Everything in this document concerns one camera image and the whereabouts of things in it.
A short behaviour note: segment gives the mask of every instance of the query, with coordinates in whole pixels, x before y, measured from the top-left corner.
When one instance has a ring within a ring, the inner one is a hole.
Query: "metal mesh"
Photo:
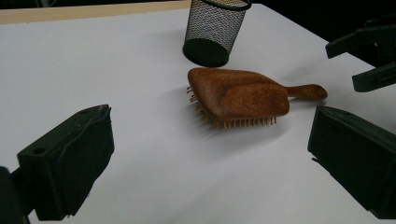
[[[215,0],[210,4],[192,0],[185,41],[202,38],[222,45],[228,53],[245,17],[248,2],[243,0]]]

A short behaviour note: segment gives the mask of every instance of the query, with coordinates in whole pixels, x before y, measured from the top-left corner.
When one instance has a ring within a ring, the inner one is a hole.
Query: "black plastic part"
[[[27,224],[29,219],[22,212],[19,196],[11,174],[0,166],[0,223]]]
[[[389,63],[352,77],[355,91],[374,91],[396,83],[396,63]]]
[[[364,26],[381,26],[381,25],[392,25],[396,24],[396,13],[386,14],[379,18],[368,20],[364,23]]]
[[[110,107],[99,105],[77,112],[18,153],[19,176],[30,183],[24,194],[32,197],[38,219],[74,216],[113,152]]]
[[[356,32],[342,36],[326,45],[328,58],[350,52],[360,45],[376,44],[380,60],[394,60],[396,42],[396,25],[384,25],[361,28]]]
[[[12,172],[11,178],[18,194],[21,211],[27,216],[34,210],[34,196],[31,194],[32,176],[23,175],[20,167]]]
[[[396,135],[349,112],[317,107],[308,151],[366,210],[396,218]]]

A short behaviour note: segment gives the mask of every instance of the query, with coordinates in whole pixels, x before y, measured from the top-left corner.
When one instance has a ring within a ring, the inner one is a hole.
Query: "brush head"
[[[188,80],[191,102],[216,128],[274,124],[290,109],[287,91],[257,73],[193,68]]]

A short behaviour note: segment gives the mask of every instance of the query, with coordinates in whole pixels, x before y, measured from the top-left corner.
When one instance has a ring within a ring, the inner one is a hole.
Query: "mesh pencil holder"
[[[191,0],[184,55],[201,66],[226,64],[250,7],[249,0]]]

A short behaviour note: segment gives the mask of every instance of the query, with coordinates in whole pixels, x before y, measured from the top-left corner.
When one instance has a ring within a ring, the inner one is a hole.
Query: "white table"
[[[189,10],[0,25],[0,165],[81,109],[109,104],[116,151],[75,217],[46,223],[375,224],[307,151],[318,102],[290,99],[277,125],[219,131],[185,92]],[[316,83],[323,104],[396,133],[396,86],[353,91],[373,67],[268,7],[253,5],[229,69],[285,86]],[[33,212],[29,218],[39,223]]]

